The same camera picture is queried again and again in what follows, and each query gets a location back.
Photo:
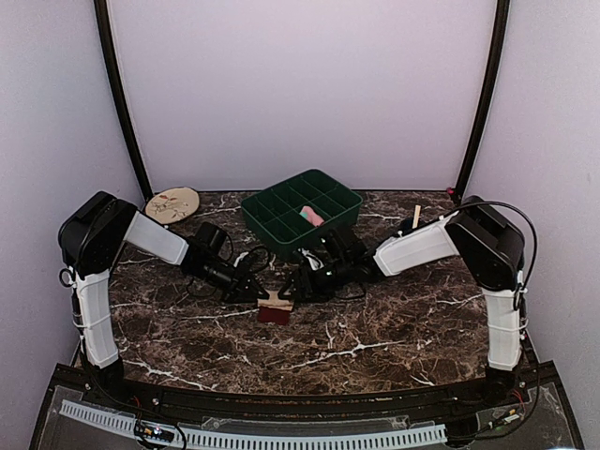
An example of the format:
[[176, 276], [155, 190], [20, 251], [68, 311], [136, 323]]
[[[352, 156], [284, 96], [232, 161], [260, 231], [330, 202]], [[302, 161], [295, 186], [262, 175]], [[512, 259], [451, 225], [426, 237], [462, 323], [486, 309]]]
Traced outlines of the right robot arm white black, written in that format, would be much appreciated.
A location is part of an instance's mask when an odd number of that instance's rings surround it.
[[454, 210], [421, 225], [405, 223], [374, 247], [348, 226], [329, 231], [322, 245], [331, 260], [314, 268], [309, 258], [289, 275], [277, 295], [294, 303], [322, 303], [351, 283], [364, 285], [427, 263], [459, 257], [481, 289], [487, 308], [488, 353], [478, 397], [497, 407], [517, 384], [527, 318], [524, 296], [533, 271], [525, 237], [501, 214], [502, 202], [471, 196]]

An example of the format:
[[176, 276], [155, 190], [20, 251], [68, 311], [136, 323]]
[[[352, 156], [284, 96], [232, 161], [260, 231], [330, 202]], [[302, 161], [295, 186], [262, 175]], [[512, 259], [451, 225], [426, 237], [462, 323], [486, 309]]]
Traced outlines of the pink patterned sock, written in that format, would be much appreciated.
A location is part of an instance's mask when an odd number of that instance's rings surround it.
[[302, 207], [300, 215], [314, 227], [320, 227], [324, 224], [324, 219], [308, 205]]

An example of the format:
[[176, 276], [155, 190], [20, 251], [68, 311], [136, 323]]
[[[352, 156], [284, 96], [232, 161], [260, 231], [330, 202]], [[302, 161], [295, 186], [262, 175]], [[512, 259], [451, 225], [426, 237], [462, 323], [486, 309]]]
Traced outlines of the green compartment tray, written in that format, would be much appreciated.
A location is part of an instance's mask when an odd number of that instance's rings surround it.
[[284, 262], [312, 249], [341, 225], [357, 222], [363, 198], [319, 169], [309, 169], [241, 201], [247, 228]]

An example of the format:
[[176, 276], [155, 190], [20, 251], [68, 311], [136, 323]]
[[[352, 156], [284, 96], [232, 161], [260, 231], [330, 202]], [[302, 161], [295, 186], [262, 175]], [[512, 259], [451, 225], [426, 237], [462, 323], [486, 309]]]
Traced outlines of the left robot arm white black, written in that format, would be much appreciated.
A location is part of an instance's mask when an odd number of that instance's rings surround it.
[[58, 244], [65, 264], [64, 284], [74, 291], [74, 323], [82, 354], [99, 371], [117, 370], [122, 360], [113, 337], [109, 280], [125, 244], [178, 266], [221, 291], [220, 300], [240, 304], [267, 300], [270, 293], [255, 278], [256, 256], [233, 264], [220, 256], [228, 234], [210, 222], [183, 237], [143, 214], [134, 204], [99, 191], [62, 225]]

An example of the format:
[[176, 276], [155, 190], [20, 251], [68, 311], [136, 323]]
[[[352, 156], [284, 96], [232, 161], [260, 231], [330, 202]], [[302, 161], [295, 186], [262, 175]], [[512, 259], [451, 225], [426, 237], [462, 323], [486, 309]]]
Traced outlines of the beige striped sock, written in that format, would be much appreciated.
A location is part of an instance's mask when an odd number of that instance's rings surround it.
[[258, 299], [258, 316], [261, 323], [287, 325], [293, 310], [293, 301], [281, 299], [276, 291], [268, 291], [266, 299]]

